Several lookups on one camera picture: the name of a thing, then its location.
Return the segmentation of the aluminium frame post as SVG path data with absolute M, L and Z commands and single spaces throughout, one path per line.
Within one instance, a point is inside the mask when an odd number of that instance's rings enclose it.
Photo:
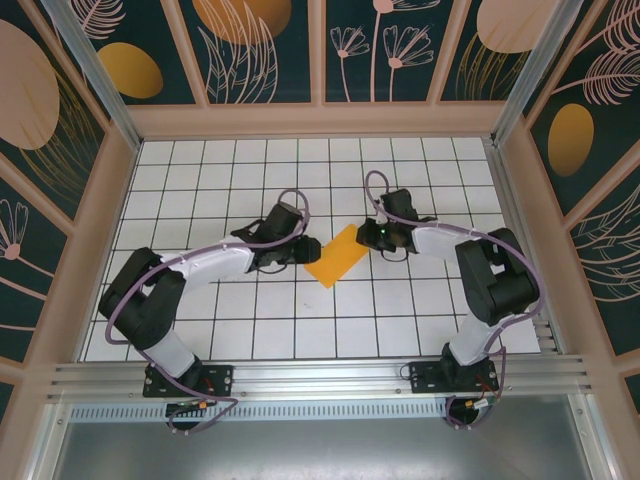
M 123 0 L 37 0 L 46 11 L 51 27 L 67 49 L 85 85 L 97 95 L 101 110 L 137 152 L 141 137 L 116 89 L 93 41 L 108 40 L 126 17 Z
M 558 0 L 491 131 L 492 147 L 498 149 L 508 139 L 527 102 L 575 23 L 583 3 L 584 0 Z

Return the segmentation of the grey metal panel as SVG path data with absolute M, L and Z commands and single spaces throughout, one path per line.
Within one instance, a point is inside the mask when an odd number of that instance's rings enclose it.
M 553 415 L 471 432 L 438 419 L 223 422 L 192 437 L 159 423 L 72 424 L 44 480 L 613 480 Z

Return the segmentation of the white grid mat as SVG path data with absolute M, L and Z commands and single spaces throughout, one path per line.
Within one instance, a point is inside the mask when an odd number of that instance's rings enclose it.
M 307 198 L 308 232 L 328 243 L 372 214 L 373 170 L 408 189 L 421 215 L 486 232 L 504 223 L 478 138 L 154 141 L 137 159 L 101 283 L 136 248 L 209 245 L 280 199 Z M 183 297 L 175 329 L 204 360 L 410 357 L 438 354 L 466 312 L 456 265 L 369 252 L 331 287 L 301 266 L 209 284 Z

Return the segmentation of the aluminium side rail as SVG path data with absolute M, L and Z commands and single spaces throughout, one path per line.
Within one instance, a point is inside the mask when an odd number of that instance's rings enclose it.
M 543 281 L 542 269 L 536 255 L 530 229 L 503 155 L 489 140 L 483 141 L 483 147 L 506 226 L 514 232 L 523 253 L 533 264 Z M 524 321 L 524 324 L 533 328 L 541 354 L 563 355 L 566 354 L 566 345 L 558 328 L 546 283 L 543 281 L 542 284 L 545 303 L 540 311 L 529 320 Z

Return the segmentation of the long aluminium mounting rail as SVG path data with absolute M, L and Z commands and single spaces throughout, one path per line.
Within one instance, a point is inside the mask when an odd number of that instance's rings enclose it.
M 231 396 L 257 400 L 388 399 L 411 395 L 407 358 L 320 361 L 240 361 Z M 54 368 L 45 384 L 52 402 L 141 401 L 143 362 L 83 362 Z M 592 391 L 577 355 L 510 355 L 506 396 L 563 395 Z

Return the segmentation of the orange cloth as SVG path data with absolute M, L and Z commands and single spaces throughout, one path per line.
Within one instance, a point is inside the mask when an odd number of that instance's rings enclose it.
M 369 251 L 357 242 L 358 227 L 347 225 L 334 239 L 321 249 L 320 259 L 304 269 L 322 286 L 332 288 Z

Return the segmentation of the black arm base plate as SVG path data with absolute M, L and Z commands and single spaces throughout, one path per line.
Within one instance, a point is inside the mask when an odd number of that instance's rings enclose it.
M 454 359 L 411 362 L 409 382 L 413 393 L 464 393 L 475 394 L 488 387 L 497 391 L 499 380 L 495 364 L 484 359 L 471 366 L 460 366 Z
M 189 396 L 183 389 L 169 382 L 156 368 L 147 365 L 142 396 L 144 398 L 186 398 Z M 233 383 L 233 367 L 231 365 L 205 366 L 200 379 L 192 390 L 205 395 L 229 397 Z

